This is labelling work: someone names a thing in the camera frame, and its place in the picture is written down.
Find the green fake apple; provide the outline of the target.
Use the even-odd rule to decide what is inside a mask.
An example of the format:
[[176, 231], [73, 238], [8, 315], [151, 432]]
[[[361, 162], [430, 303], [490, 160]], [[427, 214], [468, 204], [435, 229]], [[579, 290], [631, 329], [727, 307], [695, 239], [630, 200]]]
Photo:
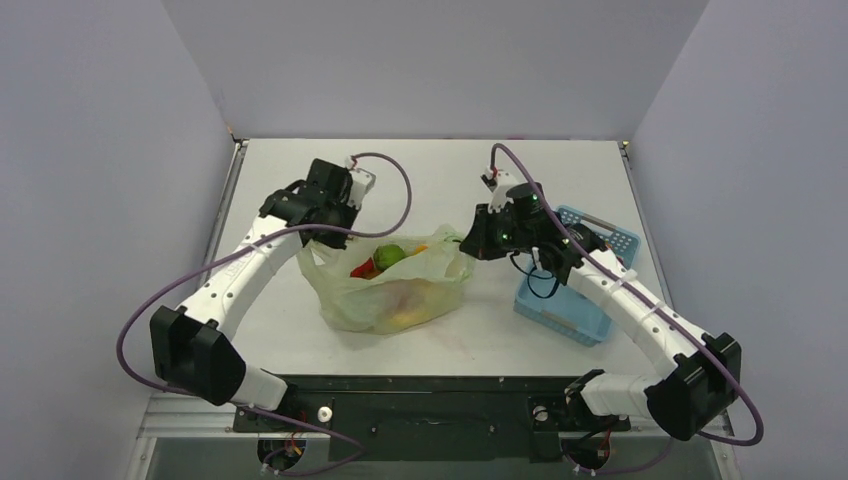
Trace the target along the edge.
[[386, 271], [407, 257], [406, 251], [397, 244], [385, 244], [377, 247], [372, 255], [374, 267]]

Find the red fake apple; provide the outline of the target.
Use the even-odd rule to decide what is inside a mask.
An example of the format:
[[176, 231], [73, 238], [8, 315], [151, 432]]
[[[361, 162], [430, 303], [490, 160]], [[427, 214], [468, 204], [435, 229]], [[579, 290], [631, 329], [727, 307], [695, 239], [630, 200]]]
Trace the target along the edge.
[[369, 257], [361, 265], [352, 269], [350, 271], [349, 276], [351, 278], [370, 280], [380, 275], [381, 273], [382, 271], [378, 268], [374, 258]]

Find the pale green plastic bag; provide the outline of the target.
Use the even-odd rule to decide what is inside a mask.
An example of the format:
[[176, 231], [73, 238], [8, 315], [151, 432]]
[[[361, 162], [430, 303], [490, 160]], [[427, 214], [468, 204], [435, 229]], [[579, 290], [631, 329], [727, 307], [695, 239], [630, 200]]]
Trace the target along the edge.
[[[475, 260], [459, 251], [463, 236], [442, 225], [425, 236], [354, 238], [344, 250], [317, 242], [296, 255], [301, 275], [317, 294], [319, 314], [335, 330], [395, 334], [450, 313], [463, 304]], [[373, 279], [351, 278], [350, 271], [375, 249], [397, 244], [406, 253], [428, 249]]]

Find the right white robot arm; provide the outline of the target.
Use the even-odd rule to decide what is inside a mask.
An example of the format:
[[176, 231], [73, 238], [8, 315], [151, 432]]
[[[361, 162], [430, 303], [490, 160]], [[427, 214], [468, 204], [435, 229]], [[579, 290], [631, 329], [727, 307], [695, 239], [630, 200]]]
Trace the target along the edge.
[[599, 307], [655, 370], [623, 375], [596, 369], [580, 377], [565, 390], [564, 413], [572, 424], [641, 417], [689, 440], [737, 399], [741, 348], [732, 336], [713, 336], [689, 323], [645, 289], [601, 236], [548, 215], [539, 184], [486, 185], [492, 198], [476, 206], [461, 252], [484, 261], [531, 255], [558, 283]]

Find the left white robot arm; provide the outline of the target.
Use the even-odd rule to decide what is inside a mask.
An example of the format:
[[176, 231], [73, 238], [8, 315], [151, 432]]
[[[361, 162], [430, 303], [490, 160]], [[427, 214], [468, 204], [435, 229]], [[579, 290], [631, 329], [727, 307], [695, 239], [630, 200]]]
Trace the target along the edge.
[[176, 308], [160, 307], [150, 320], [157, 376], [220, 406], [259, 407], [272, 429], [291, 427], [298, 402], [286, 395], [281, 378], [248, 364], [233, 339], [244, 316], [279, 269], [311, 240], [342, 249], [373, 173], [350, 160], [339, 166], [312, 162], [305, 179], [270, 194], [236, 250], [223, 265]]

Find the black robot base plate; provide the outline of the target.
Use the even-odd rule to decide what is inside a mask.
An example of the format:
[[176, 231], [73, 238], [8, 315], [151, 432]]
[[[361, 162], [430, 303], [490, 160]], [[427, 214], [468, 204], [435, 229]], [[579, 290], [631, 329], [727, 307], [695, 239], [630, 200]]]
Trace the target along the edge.
[[294, 375], [280, 414], [342, 434], [329, 458], [365, 461], [557, 461], [561, 444], [595, 430], [626, 432], [627, 419], [569, 410], [573, 377]]

